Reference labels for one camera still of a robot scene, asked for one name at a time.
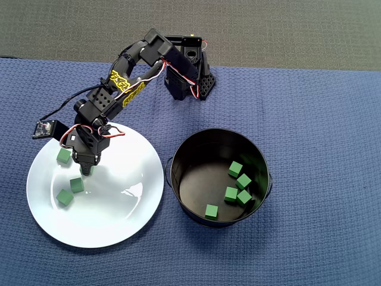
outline blue fabric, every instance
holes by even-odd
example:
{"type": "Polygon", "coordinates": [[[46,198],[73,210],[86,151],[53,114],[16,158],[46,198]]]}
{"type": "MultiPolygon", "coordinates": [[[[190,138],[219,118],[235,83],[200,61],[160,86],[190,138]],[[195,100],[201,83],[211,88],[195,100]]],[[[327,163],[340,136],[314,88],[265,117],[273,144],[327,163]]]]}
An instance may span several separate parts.
{"type": "MultiPolygon", "coordinates": [[[[80,249],[44,233],[25,189],[46,143],[32,141],[35,123],[109,67],[0,60],[1,285],[380,285],[380,72],[213,67],[206,102],[174,101],[161,76],[115,122],[162,162],[196,131],[238,131],[267,159],[269,198],[250,218],[210,229],[166,185],[154,217],[117,245],[80,249]]],[[[73,104],[55,118],[71,125],[73,104]]]]}

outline black pot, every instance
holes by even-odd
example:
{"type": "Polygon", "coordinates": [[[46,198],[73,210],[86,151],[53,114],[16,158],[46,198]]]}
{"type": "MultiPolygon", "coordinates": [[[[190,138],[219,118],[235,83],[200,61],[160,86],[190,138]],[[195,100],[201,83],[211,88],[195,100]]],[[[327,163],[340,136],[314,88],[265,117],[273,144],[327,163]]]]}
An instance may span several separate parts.
{"type": "Polygon", "coordinates": [[[225,129],[193,134],[177,149],[170,169],[171,184],[181,207],[196,222],[215,228],[232,225],[252,215],[270,194],[272,180],[261,151],[246,137],[225,129]],[[236,187],[228,175],[232,161],[243,165],[241,174],[251,180],[246,189],[252,200],[245,207],[224,201],[227,186],[236,187]],[[205,218],[207,204],[218,206],[217,220],[205,218]]]}

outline floor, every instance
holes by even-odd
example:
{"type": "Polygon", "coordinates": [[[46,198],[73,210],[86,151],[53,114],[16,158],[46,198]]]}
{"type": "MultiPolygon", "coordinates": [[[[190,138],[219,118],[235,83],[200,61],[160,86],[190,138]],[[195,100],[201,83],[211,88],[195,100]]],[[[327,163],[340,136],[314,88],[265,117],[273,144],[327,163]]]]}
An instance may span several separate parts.
{"type": "Polygon", "coordinates": [[[0,0],[0,55],[112,62],[155,27],[212,66],[381,70],[380,0],[0,0]]]}

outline green foam cube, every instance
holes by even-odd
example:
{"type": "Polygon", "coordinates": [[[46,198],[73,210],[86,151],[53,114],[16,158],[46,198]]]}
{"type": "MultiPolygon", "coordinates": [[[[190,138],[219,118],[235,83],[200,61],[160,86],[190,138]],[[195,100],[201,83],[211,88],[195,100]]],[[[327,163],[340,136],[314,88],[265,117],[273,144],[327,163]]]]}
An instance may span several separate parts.
{"type": "Polygon", "coordinates": [[[71,152],[69,150],[61,148],[58,155],[57,161],[67,164],[69,162],[71,152]]]}
{"type": "MultiPolygon", "coordinates": [[[[79,171],[81,172],[81,175],[83,175],[82,173],[82,168],[79,167],[79,171]]],[[[93,175],[93,172],[94,172],[94,166],[91,166],[91,169],[90,169],[90,176],[93,175]]]]}
{"type": "Polygon", "coordinates": [[[72,201],[73,195],[65,189],[62,189],[60,193],[56,196],[56,198],[61,204],[67,206],[72,201]]]}
{"type": "Polygon", "coordinates": [[[243,190],[237,195],[237,202],[240,206],[244,207],[245,204],[251,200],[251,194],[249,194],[246,190],[243,190]]]}
{"type": "Polygon", "coordinates": [[[237,193],[238,193],[238,189],[231,188],[231,187],[228,186],[226,188],[225,201],[235,202],[236,199],[237,199],[237,193]]]}
{"type": "Polygon", "coordinates": [[[217,219],[218,207],[212,204],[207,204],[207,210],[205,211],[205,217],[207,219],[217,219]]]}
{"type": "Polygon", "coordinates": [[[233,161],[233,163],[230,165],[228,174],[234,178],[237,178],[241,170],[242,165],[233,161]]]}
{"type": "Polygon", "coordinates": [[[247,188],[247,186],[251,183],[251,180],[249,177],[247,177],[247,175],[245,174],[242,174],[241,177],[239,177],[236,181],[236,185],[238,186],[238,188],[240,189],[245,189],[247,188]]]}
{"type": "Polygon", "coordinates": [[[70,180],[70,188],[73,193],[82,192],[84,190],[82,179],[76,178],[70,180]]]}

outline robotic arm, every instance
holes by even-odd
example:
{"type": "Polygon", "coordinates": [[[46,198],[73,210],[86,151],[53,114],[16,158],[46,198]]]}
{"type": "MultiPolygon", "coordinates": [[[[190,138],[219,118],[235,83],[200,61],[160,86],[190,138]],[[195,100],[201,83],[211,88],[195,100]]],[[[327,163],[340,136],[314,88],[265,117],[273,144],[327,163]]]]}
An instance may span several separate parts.
{"type": "Polygon", "coordinates": [[[188,95],[205,100],[216,80],[209,71],[206,53],[201,49],[200,37],[164,37],[151,29],[144,40],[138,41],[121,52],[110,68],[106,79],[93,87],[86,95],[88,100],[78,100],[74,105],[77,116],[74,126],[68,128],[57,120],[43,121],[59,111],[70,97],[53,113],[43,117],[36,125],[33,139],[53,137],[62,147],[72,148],[74,162],[81,165],[82,173],[90,175],[92,166],[99,164],[101,152],[110,144],[110,138],[124,135],[119,131],[111,135],[108,120],[118,115],[128,103],[168,66],[165,85],[176,100],[188,95]],[[144,60],[151,69],[145,74],[130,78],[139,60],[144,60]]]}

